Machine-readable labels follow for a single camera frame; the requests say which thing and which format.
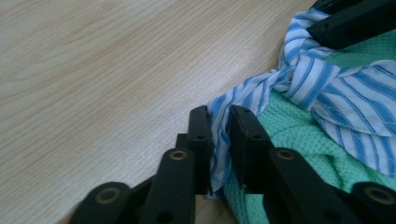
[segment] round hole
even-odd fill
[[[262,139],[262,137],[259,134],[254,134],[252,135],[253,139],[259,140]]]
[[[287,160],[287,161],[291,161],[291,160],[295,159],[294,154],[292,152],[287,151],[287,150],[280,150],[280,151],[278,151],[276,153],[276,155],[279,158],[281,158],[283,160]]]
[[[113,203],[120,197],[120,190],[116,188],[108,188],[100,191],[96,195],[96,202],[99,204]]]
[[[187,153],[184,151],[174,151],[171,153],[170,157],[172,160],[182,161],[187,158]]]
[[[205,140],[205,137],[203,135],[197,135],[196,136],[199,140]]]
[[[387,204],[387,205],[396,203],[396,199],[383,189],[376,187],[368,187],[367,189],[364,190],[364,192],[370,199],[378,203]]]
[[[323,216],[328,219],[331,223],[341,223],[343,219],[341,219],[340,215],[333,210],[326,210],[323,212]]]
[[[157,215],[157,221],[159,223],[169,223],[173,220],[173,215],[171,212],[168,211],[161,211],[161,213],[159,213]]]

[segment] green fabric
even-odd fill
[[[396,33],[390,32],[333,53],[326,61],[358,66],[377,60],[396,60]],[[276,147],[299,151],[329,184],[350,191],[353,184],[372,181],[396,189],[396,179],[381,175],[340,148],[316,123],[312,115],[273,91],[259,121]],[[232,172],[224,194],[240,223],[268,223],[262,196],[245,194]]]
[[[356,67],[379,60],[396,60],[396,32],[388,32],[345,49],[337,50],[326,61],[343,67]]]

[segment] wood grain surface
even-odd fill
[[[56,223],[155,174],[190,110],[276,67],[313,3],[0,0],[0,223]]]

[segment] black clamp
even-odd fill
[[[277,148],[248,109],[230,109],[231,157],[246,193],[263,194],[271,223],[396,223],[396,192],[375,183],[351,193],[326,184],[297,152]],[[110,182],[93,189],[71,224],[194,222],[195,194],[210,193],[213,143],[206,107],[190,113],[189,133],[177,136],[155,176],[130,189]]]
[[[318,0],[331,16],[307,28],[321,46],[343,49],[396,29],[396,0]]]

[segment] striped fabric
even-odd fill
[[[396,61],[353,68],[326,63],[333,50],[321,47],[306,31],[326,17],[314,9],[296,14],[279,67],[248,78],[207,104],[216,146],[211,161],[214,191],[223,187],[231,172],[226,132],[230,105],[247,107],[259,116],[271,90],[310,111],[350,155],[384,175],[396,176]]]

